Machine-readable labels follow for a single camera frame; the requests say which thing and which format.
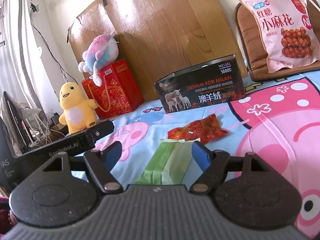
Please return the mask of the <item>red spicy snack packet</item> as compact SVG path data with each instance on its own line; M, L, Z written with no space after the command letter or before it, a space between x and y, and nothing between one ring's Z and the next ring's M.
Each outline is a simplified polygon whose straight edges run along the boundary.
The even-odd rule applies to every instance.
M193 141L199 139L202 144L219 139L228 134L228 131L220 127L215 114L204 119L193 121L184 127L177 127L168 132L168 139Z

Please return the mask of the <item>light green snack packet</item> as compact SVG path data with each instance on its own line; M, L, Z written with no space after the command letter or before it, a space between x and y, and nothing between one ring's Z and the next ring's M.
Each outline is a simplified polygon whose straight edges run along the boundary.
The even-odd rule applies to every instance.
M135 184L180 185L192 159L193 142L184 139L162 140Z

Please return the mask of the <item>white wifi router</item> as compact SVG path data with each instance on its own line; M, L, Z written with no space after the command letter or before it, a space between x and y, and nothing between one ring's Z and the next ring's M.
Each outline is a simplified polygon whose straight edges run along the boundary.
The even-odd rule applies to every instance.
M24 112L22 115L22 126L27 134L27 146L29 149L45 146L52 141L49 129L50 121L43 111Z

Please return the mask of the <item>yellow plush toy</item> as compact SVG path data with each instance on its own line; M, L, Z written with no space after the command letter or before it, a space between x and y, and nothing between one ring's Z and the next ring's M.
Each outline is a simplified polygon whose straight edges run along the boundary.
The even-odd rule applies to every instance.
M62 85L59 95L60 107L63 109L59 122L68 126L70 134L97 124L95 109L98 108L98 105L93 99L84 97L79 85L67 82Z

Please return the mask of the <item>red gift bag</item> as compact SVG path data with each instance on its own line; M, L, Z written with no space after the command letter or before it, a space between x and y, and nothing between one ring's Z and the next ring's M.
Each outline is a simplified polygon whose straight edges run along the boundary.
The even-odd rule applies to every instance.
M136 110L144 98L125 59L116 61L98 72L99 87L88 77L81 82L89 99L96 101L100 120L110 119Z

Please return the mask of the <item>black sheep print box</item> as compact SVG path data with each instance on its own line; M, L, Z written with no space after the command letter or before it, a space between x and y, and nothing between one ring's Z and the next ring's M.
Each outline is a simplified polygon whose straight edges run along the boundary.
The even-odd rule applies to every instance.
M185 111L245 97L236 55L228 55L171 73L155 82L166 113Z

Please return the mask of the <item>pink blue plush toy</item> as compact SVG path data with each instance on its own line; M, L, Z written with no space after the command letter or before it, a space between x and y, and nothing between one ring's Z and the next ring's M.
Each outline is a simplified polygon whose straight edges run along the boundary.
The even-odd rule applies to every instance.
M98 72L104 67L116 61L119 55L118 42L114 39L114 33L102 34L94 38L88 49L82 54L82 61L78 64L81 73L92 74L96 86L102 85Z

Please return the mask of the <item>brown seat cushion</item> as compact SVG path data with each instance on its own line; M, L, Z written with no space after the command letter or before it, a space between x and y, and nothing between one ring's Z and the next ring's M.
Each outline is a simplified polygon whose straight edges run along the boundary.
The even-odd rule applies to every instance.
M319 11L313 5L308 5L308 2L307 11L313 32L319 41ZM269 73L266 63L267 52L263 47L258 24L252 13L241 3L236 7L235 21L248 60L249 74L254 81L277 79L319 69L318 60L305 67L283 68L275 73Z

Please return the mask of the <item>wooden board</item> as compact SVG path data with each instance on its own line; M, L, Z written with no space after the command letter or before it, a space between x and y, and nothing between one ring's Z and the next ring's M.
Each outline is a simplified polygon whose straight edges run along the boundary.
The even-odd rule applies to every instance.
M77 61L93 38L114 34L145 101L157 99L160 78L209 60L235 54L247 69L218 0L95 0L68 28Z

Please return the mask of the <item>large pink snack bag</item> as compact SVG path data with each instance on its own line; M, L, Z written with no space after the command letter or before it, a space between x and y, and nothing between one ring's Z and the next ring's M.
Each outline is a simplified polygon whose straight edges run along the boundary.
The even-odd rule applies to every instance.
M319 60L307 0L239 0L254 16L269 73L298 68Z

